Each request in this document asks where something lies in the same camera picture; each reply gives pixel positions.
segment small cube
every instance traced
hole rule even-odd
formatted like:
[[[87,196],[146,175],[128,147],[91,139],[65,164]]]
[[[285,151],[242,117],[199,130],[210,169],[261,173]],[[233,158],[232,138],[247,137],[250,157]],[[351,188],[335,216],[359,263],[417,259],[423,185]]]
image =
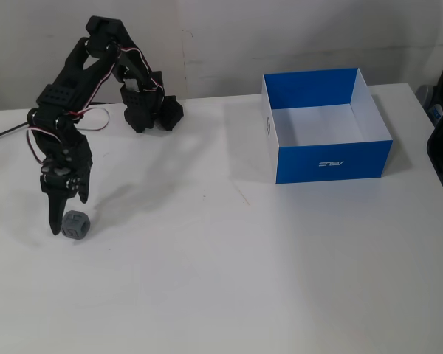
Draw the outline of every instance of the small cube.
[[[75,240],[82,240],[89,229],[90,220],[87,214],[71,210],[64,215],[61,226],[62,235]]]

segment tabletop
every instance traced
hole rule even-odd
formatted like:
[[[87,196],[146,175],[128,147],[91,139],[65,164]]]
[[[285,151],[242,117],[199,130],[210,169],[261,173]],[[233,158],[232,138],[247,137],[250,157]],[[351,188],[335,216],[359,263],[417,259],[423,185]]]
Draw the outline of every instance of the tabletop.
[[[443,353],[433,126],[407,85],[371,93],[383,177],[305,184],[273,184],[260,95],[182,101],[144,134],[108,105],[66,208],[91,218],[80,241],[49,230],[24,132],[1,138],[0,353]]]

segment blue box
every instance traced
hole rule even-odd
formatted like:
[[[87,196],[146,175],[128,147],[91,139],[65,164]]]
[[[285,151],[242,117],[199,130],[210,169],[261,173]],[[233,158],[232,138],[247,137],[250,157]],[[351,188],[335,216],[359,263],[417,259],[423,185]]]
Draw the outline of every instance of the blue box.
[[[266,74],[262,111],[276,183],[382,175],[392,138],[359,69]]]

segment black robotic arm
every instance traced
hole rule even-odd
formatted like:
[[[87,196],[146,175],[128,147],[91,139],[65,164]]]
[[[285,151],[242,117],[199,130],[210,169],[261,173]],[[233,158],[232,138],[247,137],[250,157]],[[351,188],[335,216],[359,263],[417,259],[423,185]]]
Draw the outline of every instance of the black robotic arm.
[[[92,16],[61,73],[37,99],[38,108],[27,116],[36,144],[46,156],[41,168],[41,190],[49,199],[52,233],[61,230],[67,199],[89,197],[92,152],[87,138],[75,124],[100,86],[113,75],[124,83],[120,92],[127,105],[125,120],[137,132],[154,122],[170,131],[183,117],[175,96],[165,96],[162,73],[153,72],[126,32],[122,21]],[[98,61],[84,69],[87,58]]]

